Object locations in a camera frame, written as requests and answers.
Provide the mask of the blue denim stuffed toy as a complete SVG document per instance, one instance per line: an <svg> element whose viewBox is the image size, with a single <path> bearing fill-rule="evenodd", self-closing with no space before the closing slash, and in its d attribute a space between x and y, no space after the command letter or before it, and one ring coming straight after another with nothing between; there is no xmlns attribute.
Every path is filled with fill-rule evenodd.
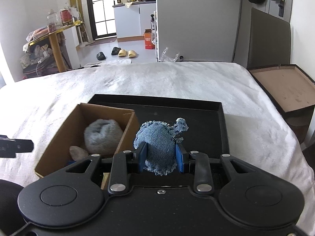
<svg viewBox="0 0 315 236"><path fill-rule="evenodd" d="M133 142L136 149L142 142L147 143L144 169L159 176L172 173L177 167L176 144L181 143L181 133L188 131L184 118L177 118L173 125L162 121L144 122Z"/></svg>

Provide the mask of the grey crumpled soft ball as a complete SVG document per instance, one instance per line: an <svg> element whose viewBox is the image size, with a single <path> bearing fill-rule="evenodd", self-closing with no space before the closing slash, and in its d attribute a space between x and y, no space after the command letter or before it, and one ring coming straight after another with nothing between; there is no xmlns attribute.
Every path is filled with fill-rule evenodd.
<svg viewBox="0 0 315 236"><path fill-rule="evenodd" d="M86 150L78 146L70 146L69 153L74 161L79 161L89 156Z"/></svg>

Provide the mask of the fluffy grey-blue plush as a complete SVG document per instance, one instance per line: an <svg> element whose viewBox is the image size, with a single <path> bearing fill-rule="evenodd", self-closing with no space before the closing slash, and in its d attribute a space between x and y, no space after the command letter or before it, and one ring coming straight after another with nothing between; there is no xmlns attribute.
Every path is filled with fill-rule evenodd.
<svg viewBox="0 0 315 236"><path fill-rule="evenodd" d="M90 154L110 156L115 153L123 131L113 119L98 119L84 130L84 144Z"/></svg>

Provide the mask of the brown cardboard box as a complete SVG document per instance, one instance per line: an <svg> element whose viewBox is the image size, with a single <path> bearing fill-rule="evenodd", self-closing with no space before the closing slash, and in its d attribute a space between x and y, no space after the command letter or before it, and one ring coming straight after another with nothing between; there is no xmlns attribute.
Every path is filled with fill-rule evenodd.
<svg viewBox="0 0 315 236"><path fill-rule="evenodd" d="M35 167L35 174L42 178L67 166L71 159L69 148L82 147L85 128L98 119L113 119L121 127L123 134L115 153L133 149L133 140L140 128L133 110L81 103L70 113L47 146Z"/></svg>

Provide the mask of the black shallow tray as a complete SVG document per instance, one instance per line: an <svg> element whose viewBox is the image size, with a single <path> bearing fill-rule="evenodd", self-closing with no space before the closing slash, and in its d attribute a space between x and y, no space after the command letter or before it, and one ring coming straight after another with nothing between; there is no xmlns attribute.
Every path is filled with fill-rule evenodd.
<svg viewBox="0 0 315 236"><path fill-rule="evenodd" d="M223 105L220 102L189 99L164 98L135 95L95 94L89 104L134 110L141 125L147 121L162 121L170 125L177 118L184 118L188 131L182 133L182 145L186 151L206 153L209 158L219 159L230 153ZM214 189L219 190L228 183L223 165L210 164ZM135 185L184 186L193 184L192 174L180 175L176 168L167 176L155 176L144 171L146 179L140 175L132 176Z"/></svg>

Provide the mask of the blue tissue pack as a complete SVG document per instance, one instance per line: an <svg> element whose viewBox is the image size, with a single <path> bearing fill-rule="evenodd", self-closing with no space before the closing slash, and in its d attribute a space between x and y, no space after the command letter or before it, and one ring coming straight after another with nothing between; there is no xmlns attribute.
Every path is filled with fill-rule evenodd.
<svg viewBox="0 0 315 236"><path fill-rule="evenodd" d="M65 167L71 166L72 164L75 164L76 161L70 160L67 162Z"/></svg>

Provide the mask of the cluttered pile under table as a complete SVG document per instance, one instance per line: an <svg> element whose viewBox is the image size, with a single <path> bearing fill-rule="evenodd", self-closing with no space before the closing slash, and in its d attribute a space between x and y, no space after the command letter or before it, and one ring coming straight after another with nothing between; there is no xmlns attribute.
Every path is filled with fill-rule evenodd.
<svg viewBox="0 0 315 236"><path fill-rule="evenodd" d="M23 79L59 73L50 44L35 45L20 58Z"/></svg>

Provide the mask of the yellow slipper left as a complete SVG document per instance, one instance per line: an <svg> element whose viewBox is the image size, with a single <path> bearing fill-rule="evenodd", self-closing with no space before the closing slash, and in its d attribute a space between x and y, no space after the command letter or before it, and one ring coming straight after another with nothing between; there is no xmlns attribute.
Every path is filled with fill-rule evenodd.
<svg viewBox="0 0 315 236"><path fill-rule="evenodd" d="M119 53L118 53L118 56L120 58L126 57L127 56L127 51L125 49L120 49Z"/></svg>

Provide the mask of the black slipper near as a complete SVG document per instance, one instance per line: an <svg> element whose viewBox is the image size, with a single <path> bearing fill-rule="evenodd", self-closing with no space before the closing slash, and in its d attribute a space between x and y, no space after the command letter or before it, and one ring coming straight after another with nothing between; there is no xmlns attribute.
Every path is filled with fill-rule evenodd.
<svg viewBox="0 0 315 236"><path fill-rule="evenodd" d="M106 56L103 52L99 52L97 55L96 55L96 58L98 61L104 61L106 60Z"/></svg>

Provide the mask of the black slipper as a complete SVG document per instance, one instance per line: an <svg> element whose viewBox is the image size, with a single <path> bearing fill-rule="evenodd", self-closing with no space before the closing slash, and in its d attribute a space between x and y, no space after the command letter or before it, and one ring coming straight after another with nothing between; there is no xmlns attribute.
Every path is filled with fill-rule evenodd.
<svg viewBox="0 0 315 236"><path fill-rule="evenodd" d="M103 52L99 52L97 55L96 55L96 58L98 61L104 61L106 60L106 56Z"/></svg>
<svg viewBox="0 0 315 236"><path fill-rule="evenodd" d="M120 52L120 50L121 50L120 47L113 47L112 52L111 52L111 55L112 55L112 56L118 55L119 52Z"/></svg>

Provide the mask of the clear plastic bag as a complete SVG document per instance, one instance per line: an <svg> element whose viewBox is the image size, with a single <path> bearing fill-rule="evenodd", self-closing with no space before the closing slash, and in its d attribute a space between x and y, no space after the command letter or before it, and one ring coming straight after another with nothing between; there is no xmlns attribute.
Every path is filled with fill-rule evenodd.
<svg viewBox="0 0 315 236"><path fill-rule="evenodd" d="M176 49L166 47L160 55L161 62L177 62L180 57L180 52Z"/></svg>

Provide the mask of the black slipper far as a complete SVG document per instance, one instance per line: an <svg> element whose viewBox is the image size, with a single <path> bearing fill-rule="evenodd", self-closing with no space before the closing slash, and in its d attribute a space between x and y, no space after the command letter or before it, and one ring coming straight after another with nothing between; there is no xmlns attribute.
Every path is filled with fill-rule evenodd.
<svg viewBox="0 0 315 236"><path fill-rule="evenodd" d="M111 52L111 55L112 55L112 56L118 55L119 52L120 52L120 50L121 50L120 47L113 47L112 52Z"/></svg>

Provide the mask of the gold round side table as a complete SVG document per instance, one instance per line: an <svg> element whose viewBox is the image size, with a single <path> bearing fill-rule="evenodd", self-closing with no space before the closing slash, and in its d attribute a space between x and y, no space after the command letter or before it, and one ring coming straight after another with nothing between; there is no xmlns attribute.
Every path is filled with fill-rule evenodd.
<svg viewBox="0 0 315 236"><path fill-rule="evenodd" d="M65 65L66 60L64 59L62 51L60 49L57 35L64 32L67 29L80 26L82 23L83 22L81 20L76 20L71 25L62 26L62 27L58 28L57 30L55 30L54 32L47 33L47 34L45 34L39 38L36 38L32 41L28 41L24 45L23 51L26 52L30 46L35 45L38 42L43 41L43 40L48 38L49 42L50 42L51 49L52 49L53 56L54 56L55 61L56 61L56 66L58 68L58 71L60 73L64 73L66 71L69 71L69 70L71 70L71 67L69 65L68 66Z"/></svg>

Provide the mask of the orange cardboard box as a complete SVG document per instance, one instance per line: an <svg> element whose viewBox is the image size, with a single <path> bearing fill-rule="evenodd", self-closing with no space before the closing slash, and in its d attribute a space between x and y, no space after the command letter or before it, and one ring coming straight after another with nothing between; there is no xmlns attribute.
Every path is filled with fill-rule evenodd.
<svg viewBox="0 0 315 236"><path fill-rule="evenodd" d="M151 29L145 29L144 31L144 41L146 50L154 50L155 44L153 43L154 32Z"/></svg>

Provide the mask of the brown lidded storage box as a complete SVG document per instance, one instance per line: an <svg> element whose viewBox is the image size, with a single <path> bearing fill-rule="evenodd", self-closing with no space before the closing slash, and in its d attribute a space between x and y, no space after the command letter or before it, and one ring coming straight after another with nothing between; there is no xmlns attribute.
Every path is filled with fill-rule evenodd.
<svg viewBox="0 0 315 236"><path fill-rule="evenodd" d="M304 142L314 112L314 80L298 65L269 65L249 69L277 111Z"/></svg>

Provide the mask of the glass jar red label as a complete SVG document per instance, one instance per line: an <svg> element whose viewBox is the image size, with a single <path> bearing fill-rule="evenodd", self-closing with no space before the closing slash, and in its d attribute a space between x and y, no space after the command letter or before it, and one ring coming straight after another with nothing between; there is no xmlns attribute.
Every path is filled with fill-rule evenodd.
<svg viewBox="0 0 315 236"><path fill-rule="evenodd" d="M51 9L47 15L47 29L49 33L56 31L57 28L57 14Z"/></svg>

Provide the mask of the white kitchen cabinet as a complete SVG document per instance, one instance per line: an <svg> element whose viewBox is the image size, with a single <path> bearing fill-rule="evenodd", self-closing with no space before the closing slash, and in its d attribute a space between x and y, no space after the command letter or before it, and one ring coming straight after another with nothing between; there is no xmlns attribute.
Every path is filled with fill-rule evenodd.
<svg viewBox="0 0 315 236"><path fill-rule="evenodd" d="M156 2L136 2L129 7L121 4L113 8L118 42L143 40L145 30L151 27Z"/></svg>

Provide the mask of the red-filled glass jar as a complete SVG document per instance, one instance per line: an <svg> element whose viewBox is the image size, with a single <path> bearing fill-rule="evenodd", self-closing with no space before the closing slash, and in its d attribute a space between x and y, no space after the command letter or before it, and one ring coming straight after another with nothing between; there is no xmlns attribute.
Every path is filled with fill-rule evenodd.
<svg viewBox="0 0 315 236"><path fill-rule="evenodd" d="M60 17L64 26L73 24L73 17L68 6L60 10Z"/></svg>

